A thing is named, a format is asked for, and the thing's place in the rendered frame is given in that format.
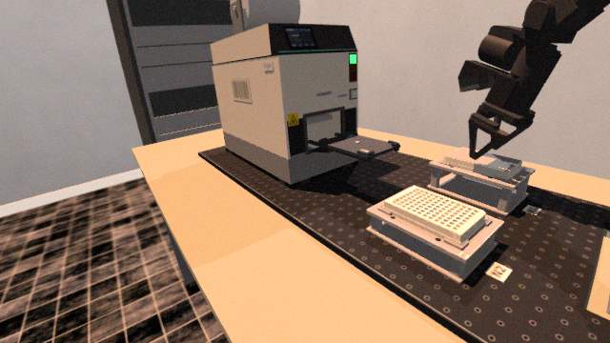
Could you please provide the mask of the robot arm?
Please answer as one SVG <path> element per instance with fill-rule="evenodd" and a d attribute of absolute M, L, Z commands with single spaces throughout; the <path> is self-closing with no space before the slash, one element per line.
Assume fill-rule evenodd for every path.
<path fill-rule="evenodd" d="M 557 45 L 551 43 L 572 44 L 577 32 L 609 4 L 610 0 L 532 0 L 523 28 L 492 26 L 479 45 L 478 58 L 501 70 L 465 60 L 458 76 L 460 92 L 492 87 L 485 101 L 504 109 L 518 78 L 525 80 L 523 86 L 530 82 L 545 84 L 562 56 Z"/>

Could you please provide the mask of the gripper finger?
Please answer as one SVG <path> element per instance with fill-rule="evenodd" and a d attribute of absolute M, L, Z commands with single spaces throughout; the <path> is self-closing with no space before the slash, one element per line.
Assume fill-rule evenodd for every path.
<path fill-rule="evenodd" d="M 478 160 L 482 155 L 484 155 L 486 152 L 491 150 L 493 147 L 495 147 L 497 144 L 499 144 L 501 141 L 503 141 L 510 135 L 510 133 L 503 131 L 499 128 L 491 129 L 471 117 L 469 118 L 468 123 L 470 138 L 469 157 L 474 160 Z M 490 134 L 491 137 L 493 137 L 493 140 L 489 142 L 485 147 L 483 147 L 480 151 L 476 152 L 478 129 Z"/>
<path fill-rule="evenodd" d="M 502 118 L 501 116 L 499 116 L 499 114 L 497 115 L 497 117 L 494 117 L 494 122 L 498 123 L 500 127 L 501 124 L 501 120 L 503 120 L 504 118 Z M 531 124 L 532 125 L 532 124 Z M 498 145 L 496 145 L 495 147 L 493 147 L 494 150 L 499 149 L 500 147 L 502 147 L 504 144 L 506 144 L 507 142 L 509 142 L 511 139 L 513 139 L 514 137 L 516 137 L 517 135 L 519 135 L 520 133 L 522 133 L 523 131 L 525 131 L 526 129 L 528 129 L 531 125 L 526 126 L 523 129 L 520 129 L 516 126 L 517 129 L 515 131 L 513 131 L 512 133 L 510 133 L 510 136 L 508 136 L 507 138 L 505 138 L 503 141 L 501 141 Z"/>

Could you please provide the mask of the cream label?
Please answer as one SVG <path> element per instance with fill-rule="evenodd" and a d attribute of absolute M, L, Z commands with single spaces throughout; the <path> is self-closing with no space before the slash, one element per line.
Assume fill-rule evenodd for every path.
<path fill-rule="evenodd" d="M 504 282 L 504 280 L 508 277 L 508 275 L 511 273 L 511 271 L 512 271 L 511 269 L 508 269 L 508 268 L 500 265 L 499 263 L 494 262 L 485 273 Z"/>
<path fill-rule="evenodd" d="M 524 212 L 529 212 L 529 213 L 534 214 L 534 215 L 538 215 L 538 213 L 541 211 L 541 209 L 536 208 L 536 207 L 533 207 L 533 206 L 530 206 L 530 205 L 527 205 L 527 206 L 526 206 L 526 207 L 523 209 L 523 211 L 524 211 Z"/>

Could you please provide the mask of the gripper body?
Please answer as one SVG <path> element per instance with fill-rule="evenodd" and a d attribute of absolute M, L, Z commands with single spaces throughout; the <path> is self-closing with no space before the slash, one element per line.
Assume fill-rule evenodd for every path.
<path fill-rule="evenodd" d="M 491 128 L 498 128 L 499 124 L 490 120 L 498 114 L 503 117 L 503 122 L 522 129 L 531 125 L 535 117 L 535 111 L 530 110 L 534 101 L 544 84 L 530 82 L 528 86 L 523 86 L 525 80 L 518 78 L 518 85 L 512 93 L 504 109 L 501 109 L 488 102 L 482 102 L 477 112 L 471 114 L 471 118 L 479 123 Z"/>

